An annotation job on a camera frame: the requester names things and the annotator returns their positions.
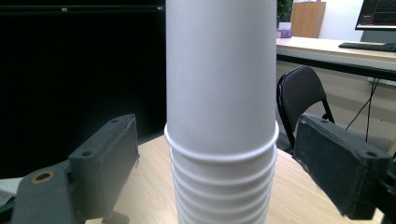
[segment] white desk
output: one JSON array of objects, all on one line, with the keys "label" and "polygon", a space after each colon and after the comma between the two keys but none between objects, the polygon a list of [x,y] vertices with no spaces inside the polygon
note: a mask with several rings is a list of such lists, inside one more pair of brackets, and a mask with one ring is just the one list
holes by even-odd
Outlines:
[{"label": "white desk", "polygon": [[396,80],[396,53],[342,49],[343,40],[304,37],[278,38],[277,59],[333,71]]},{"label": "white desk", "polygon": [[[116,211],[127,215],[131,224],[176,224],[177,209],[169,146],[163,136],[139,147],[140,163],[133,169],[116,204]],[[378,210],[369,221],[341,217],[327,195],[291,156],[281,150],[266,223],[376,223]],[[87,223],[101,222],[100,219]]]}]

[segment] black office chair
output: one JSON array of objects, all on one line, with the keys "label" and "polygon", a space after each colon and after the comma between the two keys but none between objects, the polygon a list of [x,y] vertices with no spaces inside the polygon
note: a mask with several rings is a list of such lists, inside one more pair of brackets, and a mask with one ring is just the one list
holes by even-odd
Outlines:
[{"label": "black office chair", "polygon": [[322,118],[334,123],[326,93],[318,75],[311,67],[299,66],[279,79],[276,87],[277,110],[290,142],[285,151],[292,154],[295,142],[294,132],[300,115],[311,105],[320,101],[325,111]]}]

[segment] stack of paper cups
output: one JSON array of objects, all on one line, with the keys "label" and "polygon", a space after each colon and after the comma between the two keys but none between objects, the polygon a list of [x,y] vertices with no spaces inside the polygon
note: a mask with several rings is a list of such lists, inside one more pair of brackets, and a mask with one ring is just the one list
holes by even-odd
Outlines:
[{"label": "stack of paper cups", "polygon": [[167,0],[179,223],[263,223],[275,170],[276,1]]}]

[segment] white wall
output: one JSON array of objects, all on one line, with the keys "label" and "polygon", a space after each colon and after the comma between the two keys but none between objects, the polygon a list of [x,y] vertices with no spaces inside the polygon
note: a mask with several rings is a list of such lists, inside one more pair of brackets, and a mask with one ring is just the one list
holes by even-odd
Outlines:
[{"label": "white wall", "polygon": [[327,0],[320,39],[360,41],[363,31],[355,31],[363,0]]}]

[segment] cable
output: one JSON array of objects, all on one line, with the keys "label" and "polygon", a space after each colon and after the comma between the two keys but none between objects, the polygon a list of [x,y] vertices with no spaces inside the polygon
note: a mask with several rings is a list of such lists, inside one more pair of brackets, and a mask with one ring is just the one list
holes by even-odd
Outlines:
[{"label": "cable", "polygon": [[359,110],[358,114],[355,116],[355,118],[350,121],[350,123],[346,126],[346,131],[349,128],[349,126],[355,121],[355,119],[359,116],[359,114],[361,113],[361,111],[363,110],[364,107],[367,106],[367,104],[369,104],[369,111],[368,111],[368,116],[367,116],[367,129],[366,129],[366,142],[367,142],[367,136],[368,136],[368,132],[369,132],[369,122],[370,122],[370,108],[371,108],[371,102],[373,99],[373,95],[376,89],[376,86],[378,85],[379,82],[379,78],[375,78],[373,80],[373,84],[372,84],[372,89],[370,92],[370,98],[367,100],[367,102],[361,107],[361,110]]},{"label": "cable", "polygon": [[371,102],[373,101],[373,95],[376,89],[376,85],[378,84],[379,79],[377,80],[377,82],[375,82],[375,78],[373,80],[373,84],[372,84],[372,90],[370,93],[370,98],[369,98],[369,108],[368,108],[368,112],[367,112],[367,128],[366,128],[366,142],[367,142],[367,138],[369,135],[369,126],[370,126],[370,111],[371,111]]}]

